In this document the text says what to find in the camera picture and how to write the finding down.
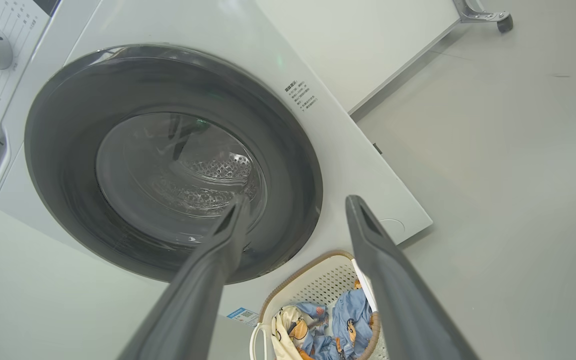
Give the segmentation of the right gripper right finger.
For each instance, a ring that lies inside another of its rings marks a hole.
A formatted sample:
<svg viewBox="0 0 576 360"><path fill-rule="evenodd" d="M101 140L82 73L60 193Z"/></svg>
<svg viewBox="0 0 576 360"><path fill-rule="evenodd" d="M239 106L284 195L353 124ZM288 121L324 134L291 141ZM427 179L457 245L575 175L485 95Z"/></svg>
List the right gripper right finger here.
<svg viewBox="0 0 576 360"><path fill-rule="evenodd" d="M366 201L350 194L345 211L354 257L370 279L391 358L476 360L476 352Z"/></svg>

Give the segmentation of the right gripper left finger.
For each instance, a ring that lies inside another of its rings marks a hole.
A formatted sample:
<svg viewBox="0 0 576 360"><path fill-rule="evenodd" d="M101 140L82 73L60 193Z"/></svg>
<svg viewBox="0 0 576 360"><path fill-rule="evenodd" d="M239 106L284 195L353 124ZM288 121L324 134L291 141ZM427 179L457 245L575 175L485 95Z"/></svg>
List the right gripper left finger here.
<svg viewBox="0 0 576 360"><path fill-rule="evenodd" d="M121 360L205 360L224 285L247 244L250 202L237 195L183 263L119 355Z"/></svg>

